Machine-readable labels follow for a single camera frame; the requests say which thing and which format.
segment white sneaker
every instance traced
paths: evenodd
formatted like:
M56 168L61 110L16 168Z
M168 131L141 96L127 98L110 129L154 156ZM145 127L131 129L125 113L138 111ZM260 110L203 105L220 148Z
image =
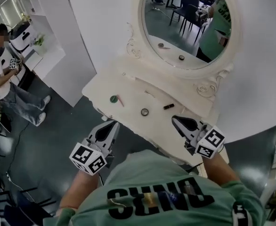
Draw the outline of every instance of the white sneaker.
M42 122L46 119L46 113L43 112L42 114L39 115L38 122L35 124L36 127L42 124Z
M44 105L43 108L40 109L41 111L45 110L46 106L48 105L48 103L49 103L50 100L51 100L51 96L46 96L45 99L43 99L43 100L44 100L44 102L45 102L45 105Z

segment green t-shirt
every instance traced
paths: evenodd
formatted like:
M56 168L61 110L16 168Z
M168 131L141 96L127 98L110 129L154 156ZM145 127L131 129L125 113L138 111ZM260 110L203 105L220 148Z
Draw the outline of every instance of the green t-shirt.
M200 39L200 49L208 58L214 60L224 50L224 47L219 44L215 30L223 31L229 37L231 17L225 0L216 0L212 7L214 8L213 19Z
M113 169L76 212L64 209L59 217L44 219L44 226L230 226L235 202L250 213L254 226L263 225L259 199L241 182L220 187L146 150Z

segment round compact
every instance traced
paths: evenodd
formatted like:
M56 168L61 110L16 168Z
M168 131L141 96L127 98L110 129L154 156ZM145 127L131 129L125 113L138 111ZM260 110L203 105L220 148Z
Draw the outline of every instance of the round compact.
M116 103L118 101L118 97L117 96L112 96L111 98L110 98L110 102L111 103Z
M148 109L146 109L146 108L144 108L144 109L141 110L142 116L147 116L148 113L149 113L149 112L148 112Z

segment potted plant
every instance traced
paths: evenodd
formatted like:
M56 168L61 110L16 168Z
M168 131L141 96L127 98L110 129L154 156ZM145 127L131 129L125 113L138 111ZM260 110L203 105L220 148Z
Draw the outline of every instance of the potted plant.
M35 52L38 53L39 56L43 56L47 50L44 46L44 39L45 35L44 34L39 34L32 42L32 46L33 46L33 49L35 50Z

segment white wall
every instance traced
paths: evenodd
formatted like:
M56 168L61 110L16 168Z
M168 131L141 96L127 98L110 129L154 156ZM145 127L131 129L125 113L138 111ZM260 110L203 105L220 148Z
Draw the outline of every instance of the white wall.
M68 0L40 0L41 6L66 56L51 70L51 79L45 78L70 105L82 97L82 88L96 72L81 39L80 30Z
M129 40L131 0L70 1L93 65L99 72L124 52Z
M96 68L124 53L131 0L71 0ZM236 141L276 125L276 0L238 0L244 45L235 71L221 85L218 126Z

